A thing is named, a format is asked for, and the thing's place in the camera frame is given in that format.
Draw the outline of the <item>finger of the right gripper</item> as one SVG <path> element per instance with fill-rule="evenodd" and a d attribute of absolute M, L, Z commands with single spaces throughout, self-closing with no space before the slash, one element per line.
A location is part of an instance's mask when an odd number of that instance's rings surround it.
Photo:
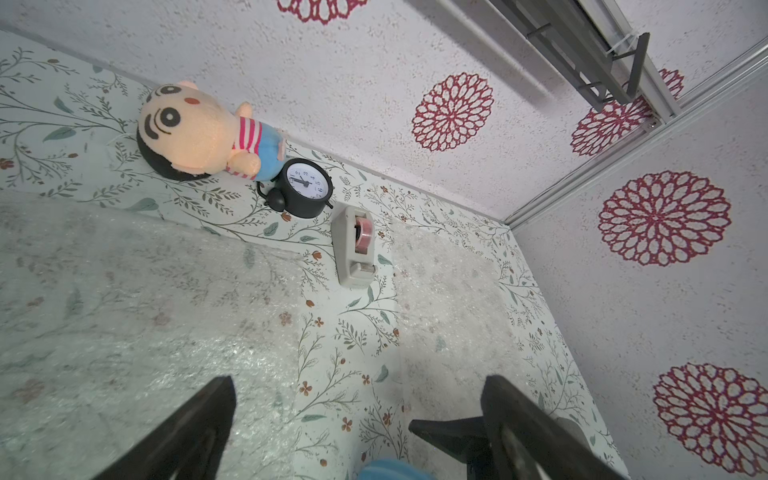
<path fill-rule="evenodd" d="M 412 420 L 411 433 L 467 467 L 468 479 L 497 479 L 482 417 L 450 421 Z"/>

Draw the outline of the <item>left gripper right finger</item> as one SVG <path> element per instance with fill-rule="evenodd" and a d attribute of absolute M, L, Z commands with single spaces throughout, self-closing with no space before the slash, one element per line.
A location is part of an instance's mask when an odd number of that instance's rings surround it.
<path fill-rule="evenodd" d="M 486 378 L 481 408 L 500 479 L 622 477 L 500 375 Z"/>

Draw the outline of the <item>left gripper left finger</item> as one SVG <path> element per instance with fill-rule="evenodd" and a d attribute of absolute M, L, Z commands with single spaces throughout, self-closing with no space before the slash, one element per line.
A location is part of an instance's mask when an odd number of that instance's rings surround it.
<path fill-rule="evenodd" d="M 214 479 L 234 421 L 230 376 L 212 379 L 98 479 Z"/>

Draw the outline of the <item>blue ribbed vase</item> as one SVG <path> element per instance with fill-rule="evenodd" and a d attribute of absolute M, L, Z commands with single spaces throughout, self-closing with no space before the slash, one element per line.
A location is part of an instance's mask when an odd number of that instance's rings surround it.
<path fill-rule="evenodd" d="M 434 480 L 430 474 L 396 459 L 379 459 L 366 465 L 358 480 Z"/>

